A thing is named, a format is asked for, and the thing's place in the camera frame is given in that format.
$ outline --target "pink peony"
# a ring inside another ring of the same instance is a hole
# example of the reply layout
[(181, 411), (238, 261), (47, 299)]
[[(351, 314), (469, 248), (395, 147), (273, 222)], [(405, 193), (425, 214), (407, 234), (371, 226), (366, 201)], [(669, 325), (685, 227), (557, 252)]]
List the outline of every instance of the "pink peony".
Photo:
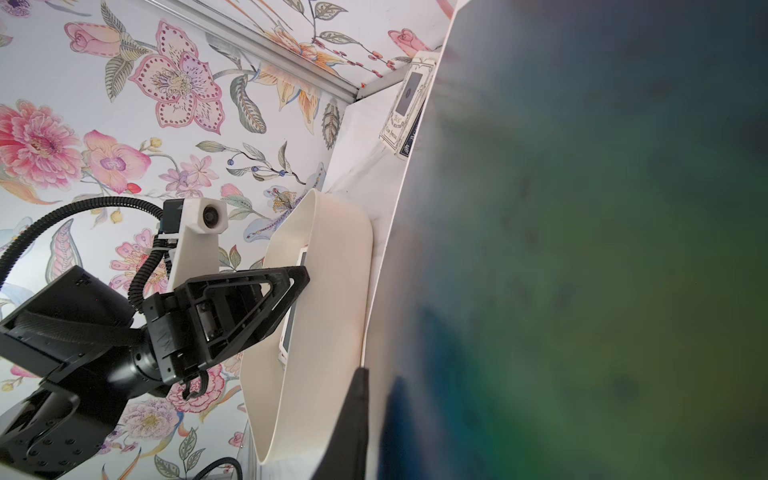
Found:
[(147, 155), (96, 130), (86, 133), (83, 139), (88, 147), (85, 161), (92, 174), (119, 194), (126, 191), (129, 180), (142, 178), (152, 163)]
[[(216, 365), (208, 369), (208, 388), (203, 395), (185, 401), (181, 398), (181, 393), (184, 391), (184, 387), (180, 383), (177, 383), (170, 388), (170, 392), (166, 398), (174, 404), (176, 410), (179, 412), (200, 413), (221, 397), (221, 394), (224, 392), (224, 386), (225, 382), (224, 377), (221, 376), (221, 365)], [(199, 388), (200, 379), (197, 378), (192, 380), (190, 390), (195, 392)]]
[[(127, 292), (128, 287), (131, 285), (131, 281), (134, 279), (134, 276), (136, 276), (136, 272), (139, 271), (149, 257), (147, 248), (152, 247), (152, 232), (148, 228), (145, 228), (141, 233), (137, 234), (134, 239), (136, 240), (136, 243), (130, 244), (125, 242), (114, 249), (118, 252), (118, 255), (123, 257), (123, 260), (112, 260), (109, 267), (113, 270), (124, 271), (122, 275), (113, 277), (109, 283), (109, 286), (115, 290), (122, 288)], [(165, 293), (167, 290), (168, 278), (165, 273), (165, 262), (160, 262), (160, 265), (157, 266), (149, 277), (147, 284), (144, 285), (144, 296), (150, 296), (152, 293)]]
[(112, 27), (94, 23), (67, 23), (64, 31), (72, 40), (69, 48), (78, 53), (107, 58), (120, 54), (120, 32)]
[(147, 55), (128, 80), (157, 102), (161, 127), (192, 123), (219, 132), (224, 121), (221, 88), (214, 83), (208, 63), (197, 59), (197, 46), (184, 30), (166, 22), (157, 27), (157, 54)]
[(129, 403), (120, 417), (128, 435), (135, 439), (164, 439), (173, 432), (178, 422), (176, 409), (166, 399)]
[(8, 176), (46, 189), (69, 190), (81, 178), (80, 139), (49, 107), (37, 109), (26, 100), (18, 111), (0, 105), (0, 162)]
[(230, 439), (230, 445), (233, 447), (240, 448), (243, 446), (243, 433), (242, 432), (235, 432), (233, 437)]
[(203, 192), (200, 191), (200, 184), (192, 181), (190, 179), (190, 172), (186, 170), (177, 171), (169, 168), (167, 174), (158, 175), (158, 177), (168, 182), (168, 185), (165, 186), (165, 191), (172, 192), (175, 190), (176, 195), (180, 198), (199, 198), (203, 196)]
[(35, 375), (34, 373), (30, 372), (29, 370), (23, 369), (22, 367), (20, 367), (18, 365), (13, 365), (11, 367), (11, 375), (24, 376), (24, 377), (26, 377), (28, 379), (38, 379), (38, 378), (40, 378), (37, 375)]
[(203, 157), (203, 160), (190, 155), (190, 160), (192, 160), (191, 164), (181, 162), (181, 168), (189, 174), (187, 179), (190, 182), (197, 182), (204, 187), (210, 187), (210, 181), (219, 177), (215, 172), (207, 169), (211, 164), (210, 155)]
[(417, 51), (426, 50), (430, 51), (431, 48), (424, 45), (424, 42), (419, 40), (419, 37), (413, 34), (409, 28), (404, 28), (402, 31), (390, 30), (389, 37), (394, 41), (406, 55), (413, 58)]

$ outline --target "blurred green object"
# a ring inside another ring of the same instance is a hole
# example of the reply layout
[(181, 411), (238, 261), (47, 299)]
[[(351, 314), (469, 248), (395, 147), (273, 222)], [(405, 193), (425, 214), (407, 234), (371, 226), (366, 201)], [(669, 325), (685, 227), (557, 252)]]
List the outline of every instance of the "blurred green object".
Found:
[(370, 320), (379, 478), (768, 478), (767, 52), (766, 2), (458, 11)]

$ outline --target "white oval tray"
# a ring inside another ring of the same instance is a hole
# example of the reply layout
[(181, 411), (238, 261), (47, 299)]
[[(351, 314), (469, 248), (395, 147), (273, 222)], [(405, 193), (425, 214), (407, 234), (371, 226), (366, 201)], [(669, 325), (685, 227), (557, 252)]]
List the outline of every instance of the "white oval tray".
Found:
[(282, 323), (243, 354), (240, 382), (259, 462), (327, 446), (360, 366), (372, 244), (362, 209), (315, 189), (272, 235), (263, 268), (295, 265), (307, 246), (310, 283), (293, 306), (285, 370)]

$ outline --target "black cable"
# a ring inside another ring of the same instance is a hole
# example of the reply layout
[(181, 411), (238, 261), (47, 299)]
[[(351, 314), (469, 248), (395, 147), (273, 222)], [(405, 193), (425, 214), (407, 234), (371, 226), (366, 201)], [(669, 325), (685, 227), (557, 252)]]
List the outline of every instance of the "black cable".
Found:
[[(40, 237), (43, 232), (74, 214), (104, 207), (136, 208), (154, 215), (158, 220), (163, 220), (163, 209), (161, 207), (147, 202), (146, 200), (133, 197), (88, 198), (87, 200), (80, 200), (79, 202), (59, 207), (30, 225), (29, 228), (24, 230), (2, 254), (2, 257), (0, 257), (0, 289), (18, 259), (21, 258), (27, 248), (32, 245), (32, 242)], [(155, 238), (152, 247), (166, 247), (166, 245), (166, 240)], [(139, 312), (141, 311), (141, 303), (144, 301), (144, 285), (147, 283), (149, 277), (152, 275), (152, 272), (154, 272), (154, 269), (157, 268), (157, 265), (162, 258), (162, 250), (153, 250), (147, 258), (147, 261), (144, 262), (144, 265), (142, 265), (139, 271), (136, 272), (136, 276), (131, 282), (131, 286), (128, 287), (128, 301), (131, 302), (131, 305)]]
[(230, 464), (235, 468), (235, 471), (237, 472), (238, 480), (243, 480), (243, 467), (240, 466), (240, 462), (238, 462), (236, 458), (232, 458), (232, 457), (219, 458), (215, 462), (208, 465), (206, 468), (203, 468), (202, 470), (200, 470), (197, 473), (197, 475), (195, 475), (194, 478), (192, 478), (192, 480), (201, 480), (205, 475), (208, 475), (210, 471), (216, 468), (217, 466), (226, 465), (226, 464)]
[(149, 281), (149, 277), (154, 273), (154, 269), (160, 265), (163, 255), (167, 252), (168, 241), (161, 238), (154, 238), (152, 242), (152, 251), (149, 253), (144, 265), (136, 272), (131, 285), (128, 287), (128, 301), (134, 306), (137, 312), (144, 313), (141, 304), (144, 302), (144, 285)]

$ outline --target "camera lens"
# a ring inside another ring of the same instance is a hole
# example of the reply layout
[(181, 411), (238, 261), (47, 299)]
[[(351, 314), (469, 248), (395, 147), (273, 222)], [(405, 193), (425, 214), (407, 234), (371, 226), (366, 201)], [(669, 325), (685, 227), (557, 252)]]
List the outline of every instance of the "camera lens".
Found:
[(203, 209), (203, 222), (208, 228), (214, 228), (219, 223), (219, 211), (211, 205)]

